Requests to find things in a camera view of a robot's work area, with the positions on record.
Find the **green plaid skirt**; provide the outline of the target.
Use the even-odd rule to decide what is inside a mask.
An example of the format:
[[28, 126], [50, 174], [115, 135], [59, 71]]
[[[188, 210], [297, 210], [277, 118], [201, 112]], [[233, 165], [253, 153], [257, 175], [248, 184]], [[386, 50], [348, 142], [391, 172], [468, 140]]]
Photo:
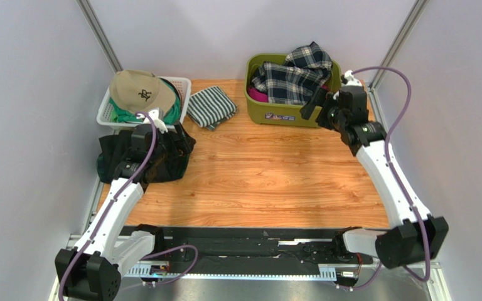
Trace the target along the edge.
[[96, 169], [97, 174], [99, 176], [100, 182], [110, 184], [112, 182], [112, 178], [109, 175], [109, 171], [106, 168], [105, 162], [103, 159], [97, 160], [96, 162]]

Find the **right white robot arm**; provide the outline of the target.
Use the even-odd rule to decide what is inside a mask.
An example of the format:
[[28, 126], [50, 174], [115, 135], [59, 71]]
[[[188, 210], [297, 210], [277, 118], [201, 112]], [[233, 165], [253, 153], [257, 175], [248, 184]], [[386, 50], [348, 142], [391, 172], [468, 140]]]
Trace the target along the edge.
[[361, 86], [345, 86], [336, 93], [320, 88], [300, 110], [308, 119], [338, 132], [341, 141], [370, 176], [386, 210], [389, 230], [351, 227], [337, 236], [340, 253], [378, 258], [386, 268], [429, 263], [441, 249], [449, 225], [435, 217], [414, 193], [397, 164], [383, 125], [368, 117], [367, 93]]

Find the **grey white plaid skirt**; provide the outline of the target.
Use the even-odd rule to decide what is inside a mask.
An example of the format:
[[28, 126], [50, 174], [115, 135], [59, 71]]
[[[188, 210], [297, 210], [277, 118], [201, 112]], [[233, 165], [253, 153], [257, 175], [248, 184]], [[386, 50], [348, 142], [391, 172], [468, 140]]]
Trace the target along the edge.
[[266, 94], [269, 103], [305, 105], [331, 78], [333, 67], [330, 55], [313, 41], [291, 51], [283, 63], [263, 62], [250, 84]]

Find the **black garment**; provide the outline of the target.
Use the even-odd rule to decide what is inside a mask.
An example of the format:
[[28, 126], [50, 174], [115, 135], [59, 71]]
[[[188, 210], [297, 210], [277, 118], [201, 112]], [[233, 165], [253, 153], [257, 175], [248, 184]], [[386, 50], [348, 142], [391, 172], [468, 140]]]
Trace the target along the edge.
[[[120, 177], [129, 179], [142, 164], [130, 161], [130, 138], [134, 129], [122, 130], [118, 134], [99, 139], [102, 152], [97, 160], [103, 159], [112, 181]], [[152, 171], [145, 171], [145, 166], [134, 178], [134, 183], [139, 182], [142, 186], [147, 186], [150, 183], [176, 181], [184, 176], [157, 176]]]

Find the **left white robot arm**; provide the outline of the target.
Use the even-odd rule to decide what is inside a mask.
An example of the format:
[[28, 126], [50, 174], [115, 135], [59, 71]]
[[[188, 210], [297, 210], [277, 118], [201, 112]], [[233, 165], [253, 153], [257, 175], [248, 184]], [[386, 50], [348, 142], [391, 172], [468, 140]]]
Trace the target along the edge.
[[120, 245], [117, 240], [150, 184], [184, 176], [196, 144], [180, 123], [166, 130], [141, 124], [99, 142], [97, 172], [110, 190], [75, 246], [61, 249], [55, 257], [60, 300], [113, 300], [122, 277], [135, 264], [169, 253], [164, 230], [158, 226], [140, 224]]

